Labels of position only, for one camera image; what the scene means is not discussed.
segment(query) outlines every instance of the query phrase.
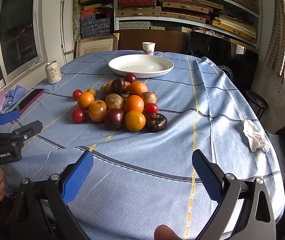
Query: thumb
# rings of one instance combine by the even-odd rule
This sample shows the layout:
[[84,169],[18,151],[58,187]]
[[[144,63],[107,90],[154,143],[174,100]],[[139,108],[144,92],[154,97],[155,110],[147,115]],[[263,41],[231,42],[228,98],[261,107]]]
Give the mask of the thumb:
[[168,226],[160,225],[155,230],[154,240],[181,240],[181,238]]

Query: crumpled napkin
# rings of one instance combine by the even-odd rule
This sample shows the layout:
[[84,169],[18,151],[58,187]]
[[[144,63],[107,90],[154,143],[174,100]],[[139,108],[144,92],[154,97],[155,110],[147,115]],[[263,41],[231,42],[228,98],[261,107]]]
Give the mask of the crumpled napkin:
[[269,150],[269,142],[265,139],[264,134],[258,130],[257,126],[251,120],[244,121],[244,134],[248,138],[250,150],[252,152],[255,152],[257,148],[263,148],[265,152]]

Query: window frame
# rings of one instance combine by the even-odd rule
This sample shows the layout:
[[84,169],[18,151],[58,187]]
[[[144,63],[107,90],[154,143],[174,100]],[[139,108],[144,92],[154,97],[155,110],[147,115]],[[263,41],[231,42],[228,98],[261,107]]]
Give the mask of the window frame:
[[[3,0],[0,0],[0,13],[1,13],[2,1]],[[47,54],[46,54],[43,26],[42,26],[42,0],[33,0],[33,31],[34,31],[37,57],[21,65],[10,74],[7,73],[5,68],[1,51],[1,41],[0,41],[0,67],[5,84],[10,83],[15,77],[17,77],[25,70],[31,67],[36,67],[37,65],[38,66],[43,65],[47,62]]]

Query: table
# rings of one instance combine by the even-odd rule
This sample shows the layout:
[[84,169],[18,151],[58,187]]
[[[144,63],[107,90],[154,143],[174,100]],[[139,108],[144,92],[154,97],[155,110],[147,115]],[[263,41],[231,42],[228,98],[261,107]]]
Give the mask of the table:
[[[4,165],[6,180],[18,187],[24,177],[44,180],[76,162],[86,149],[94,155],[94,167],[69,208],[92,240],[153,239],[154,229],[165,224],[180,237],[195,239],[217,206],[210,200],[193,170],[191,156],[199,148],[209,161],[238,179],[262,176],[270,194],[275,218],[284,208],[284,187],[273,147],[268,153],[252,153],[243,131],[245,118],[263,128],[241,93],[225,73],[207,58],[155,52],[174,63],[173,70],[157,78],[141,79],[158,96],[159,112],[168,119],[158,133],[132,133],[126,128],[108,130],[104,123],[74,124],[77,108],[71,95],[86,91],[117,75],[108,62],[142,51],[101,51],[78,57],[61,68],[62,80],[49,85],[22,114],[19,123],[35,120],[42,132],[25,141],[22,160]],[[238,201],[225,230],[232,231],[241,209]]]

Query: screw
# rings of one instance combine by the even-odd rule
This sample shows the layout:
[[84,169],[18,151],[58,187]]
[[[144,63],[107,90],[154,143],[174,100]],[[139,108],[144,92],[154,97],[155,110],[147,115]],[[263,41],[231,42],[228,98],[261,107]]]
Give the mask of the screw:
[[59,179],[59,174],[54,173],[53,175],[50,176],[51,180],[58,180]]
[[226,174],[226,179],[234,180],[234,179],[235,179],[235,176],[232,175],[231,173],[227,173],[227,174]]
[[263,184],[263,179],[261,179],[261,178],[257,178],[256,181],[257,181],[259,184]]
[[27,184],[28,182],[29,182],[29,179],[28,179],[28,178],[22,179],[22,183],[23,183],[23,184]]

